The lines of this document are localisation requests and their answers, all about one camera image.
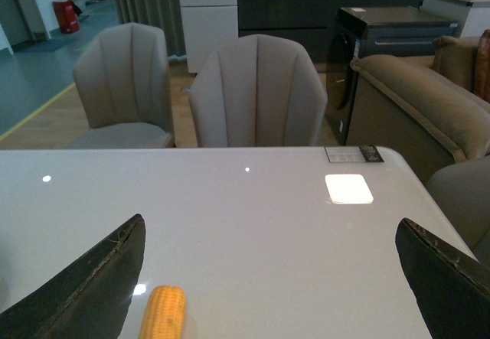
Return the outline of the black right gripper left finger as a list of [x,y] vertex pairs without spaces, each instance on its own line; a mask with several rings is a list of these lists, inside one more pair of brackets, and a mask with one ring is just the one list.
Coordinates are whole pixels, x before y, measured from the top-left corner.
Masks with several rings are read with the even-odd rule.
[[134,215],[68,267],[1,314],[3,338],[117,338],[145,251]]

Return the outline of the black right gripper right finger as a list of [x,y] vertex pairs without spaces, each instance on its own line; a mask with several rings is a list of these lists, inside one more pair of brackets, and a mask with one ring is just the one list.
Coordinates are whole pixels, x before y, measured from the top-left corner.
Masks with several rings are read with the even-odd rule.
[[489,337],[488,267],[408,218],[395,245],[431,337]]

